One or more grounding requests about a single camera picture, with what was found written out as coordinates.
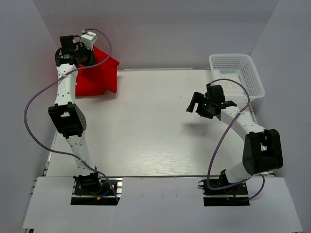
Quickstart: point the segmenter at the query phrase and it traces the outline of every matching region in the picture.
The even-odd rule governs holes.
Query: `robotic arm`
[[[207,85],[203,95],[195,92],[187,112],[202,117],[217,117],[227,125],[240,111],[233,101],[225,101],[221,85]],[[282,150],[279,133],[272,129],[266,130],[241,114],[231,127],[244,141],[242,161],[221,172],[221,186],[246,180],[256,174],[271,171],[283,166]]]
[[[55,54],[58,77],[76,69],[79,65],[94,65],[96,59],[93,44],[96,40],[97,36],[92,32],[84,33],[79,42],[75,42],[73,35],[60,37],[62,47]],[[77,75],[77,71],[73,72],[59,82],[56,100],[54,106],[49,107],[49,115],[57,131],[69,143],[72,153],[81,157],[92,168],[95,168],[89,156],[85,140],[86,118],[75,104]],[[75,160],[79,174],[89,173],[88,168],[83,163],[77,159]]]

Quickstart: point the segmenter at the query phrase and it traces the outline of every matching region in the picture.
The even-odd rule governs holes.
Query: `white wall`
[[[266,97],[258,122],[279,130],[284,176],[303,229],[311,233],[311,2],[280,0],[251,56]]]
[[[48,153],[30,138],[23,124],[28,99],[57,77],[56,45],[31,0],[3,1],[0,7],[0,232],[19,232],[35,178]],[[55,89],[35,100],[29,122],[46,145],[54,135],[48,106]]]
[[[100,29],[120,68],[207,67],[211,54],[249,54],[277,2],[34,0],[58,45],[59,36]]]

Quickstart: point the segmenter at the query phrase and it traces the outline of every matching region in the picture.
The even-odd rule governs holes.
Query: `red fabric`
[[[94,55],[97,63],[108,55],[94,47]],[[105,90],[117,92],[117,67],[120,63],[110,57],[99,67],[79,70],[77,76],[76,96],[102,95]]]

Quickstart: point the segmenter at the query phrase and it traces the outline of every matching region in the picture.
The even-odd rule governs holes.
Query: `white mesh basket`
[[[262,98],[265,95],[261,80],[256,67],[250,56],[246,54],[214,54],[209,57],[210,68],[215,79],[232,79],[242,84],[249,93],[251,101]],[[238,85],[219,81],[213,85],[220,84],[223,87],[226,100],[236,103],[246,103],[245,92]]]

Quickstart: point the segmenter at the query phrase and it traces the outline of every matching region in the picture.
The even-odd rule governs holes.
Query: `cable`
[[[210,159],[210,163],[209,163],[209,166],[208,166],[208,171],[207,171],[207,186],[210,190],[223,190],[223,189],[226,189],[226,188],[231,188],[231,187],[234,187],[234,186],[237,186],[241,183],[243,183],[244,181],[240,181],[240,182],[237,182],[237,183],[232,183],[230,185],[226,185],[226,186],[223,186],[223,187],[211,187],[210,184],[209,184],[209,179],[210,179],[210,172],[212,170],[212,165],[213,165],[213,162],[214,162],[214,159],[216,157],[216,154],[219,150],[219,147],[221,145],[221,143],[223,142],[225,136],[227,135],[227,133],[229,132],[230,128],[232,127],[232,125],[234,124],[234,122],[238,119],[238,117],[241,115],[241,113],[246,109],[248,108],[249,104],[250,104],[250,97],[249,97],[249,94],[247,92],[247,90],[245,89],[245,87],[243,85],[241,85],[240,83],[234,81],[234,80],[231,80],[231,79],[216,79],[216,80],[213,80],[211,81],[208,85],[211,85],[212,83],[214,82],[217,82],[217,81],[230,81],[230,82],[233,82],[237,85],[239,85],[243,90],[244,92],[246,93],[246,96],[247,96],[247,104],[237,113],[237,115],[232,119],[231,123],[228,125],[228,127],[226,128],[224,134],[222,135],[222,137],[220,138],[217,146],[216,146],[216,149],[212,155],[212,158]]]
[[[226,198],[226,199],[227,199],[227,200],[232,200],[232,199],[234,199],[234,198],[237,196],[237,194],[238,194],[238,190],[235,191],[233,197],[231,197],[231,198]]]
[[[108,190],[108,191],[105,192],[104,194],[100,195],[99,197],[97,197],[97,200],[103,198],[103,197],[106,196],[109,192],[110,192],[110,190]]]
[[[34,96],[32,96],[31,99],[30,99],[30,100],[28,101],[28,103],[26,104],[26,107],[25,107],[25,110],[24,110],[24,124],[25,124],[26,130],[28,131],[29,135],[33,138],[33,140],[34,140],[39,146],[41,146],[42,148],[44,148],[44,149],[46,149],[46,150],[48,150],[48,151],[50,151],[50,152],[58,153],[58,154],[66,154],[66,155],[70,155],[70,156],[72,156],[72,157],[78,159],[81,163],[83,163],[83,164],[84,164],[88,169],[90,169],[91,171],[93,171],[93,172],[98,172],[99,174],[101,174],[102,176],[104,176],[105,179],[107,180],[109,186],[112,187],[112,184],[111,184],[110,180],[108,179],[108,177],[107,177],[105,174],[103,174],[101,171],[98,171],[98,170],[93,169],[92,167],[90,167],[90,166],[89,166],[84,160],[82,160],[79,156],[77,156],[77,155],[75,155],[75,154],[73,154],[73,153],[68,153],[68,152],[53,150],[53,149],[51,149],[51,148],[49,148],[49,147],[43,145],[43,144],[36,138],[36,136],[33,134],[33,132],[31,131],[31,129],[30,129],[30,127],[29,127],[29,124],[28,124],[28,120],[27,120],[27,113],[28,113],[29,106],[30,106],[30,104],[34,101],[34,99],[37,98],[40,94],[42,94],[43,92],[45,92],[46,90],[48,90],[49,88],[51,88],[52,86],[54,86],[55,84],[57,84],[58,82],[61,82],[62,80],[64,80],[64,79],[66,78],[66,76],[68,76],[69,74],[71,74],[71,73],[73,73],[73,72],[76,72],[76,71],[78,71],[78,70],[90,69],[90,68],[98,67],[98,66],[100,66],[101,64],[103,64],[104,62],[106,62],[106,61],[110,58],[111,52],[112,52],[112,46],[111,46],[111,43],[110,43],[109,39],[108,39],[102,32],[100,32],[100,31],[97,30],[97,29],[92,29],[92,28],[90,28],[90,29],[85,29],[85,31],[90,31],[90,30],[92,30],[92,31],[97,31],[97,32],[99,32],[100,34],[102,34],[102,35],[106,38],[106,40],[107,40],[107,42],[108,42],[108,44],[109,44],[109,54],[108,54],[108,56],[107,56],[104,60],[102,60],[101,62],[99,62],[98,64],[95,64],[95,65],[92,65],[92,66],[89,66],[89,67],[80,67],[80,68],[73,69],[73,70],[67,72],[66,74],[64,74],[63,76],[61,76],[57,81],[53,82],[52,84],[48,85],[47,87],[43,88],[41,91],[39,91],[38,93],[36,93]],[[112,188],[112,192],[113,192],[113,195],[115,196],[117,202],[119,202],[119,199],[118,199],[118,197],[117,197],[117,194],[116,194],[116,192],[115,192],[115,190],[114,190],[113,188]]]
[[[78,37],[78,38],[79,38],[79,42],[81,41],[81,36],[79,36],[79,35],[74,35],[73,37]]]
[[[264,175],[262,175],[262,174],[260,174],[260,175],[262,177],[262,185],[260,187],[260,190],[255,195],[253,195],[252,197],[250,197],[248,199],[244,199],[244,200],[238,200],[238,201],[248,201],[248,200],[254,199],[255,197],[257,197],[259,195],[259,193],[261,193],[261,191],[263,190],[263,187],[264,187],[264,184],[265,184],[266,180],[264,178]]]
[[[101,182],[101,188],[100,188],[100,190],[97,192],[97,193],[92,193],[92,192],[90,192],[91,194],[98,194],[98,193],[100,193],[101,191],[102,191],[102,189],[103,189],[103,183]]]

